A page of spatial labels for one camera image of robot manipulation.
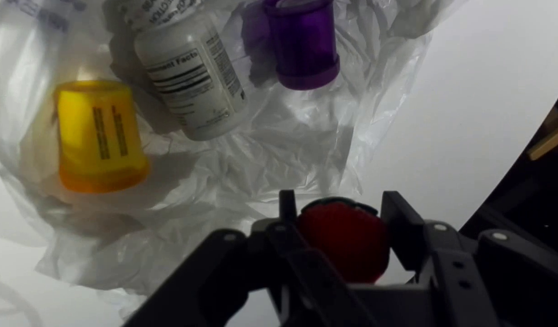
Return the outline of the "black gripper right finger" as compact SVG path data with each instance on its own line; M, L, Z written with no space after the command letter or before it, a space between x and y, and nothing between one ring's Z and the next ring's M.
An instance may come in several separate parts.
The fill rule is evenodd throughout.
M382 197L391 249L415 273L384 287L384 304L413 327L558 327L558 253L511 229L469 238L424 220L397 191Z

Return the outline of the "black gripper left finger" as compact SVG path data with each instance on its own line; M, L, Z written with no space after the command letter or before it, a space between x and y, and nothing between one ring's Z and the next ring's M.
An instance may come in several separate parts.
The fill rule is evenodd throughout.
M211 233L124 327L226 327L260 289L282 327L375 327L355 284L300 235L297 195L284 191L279 209L248 235Z

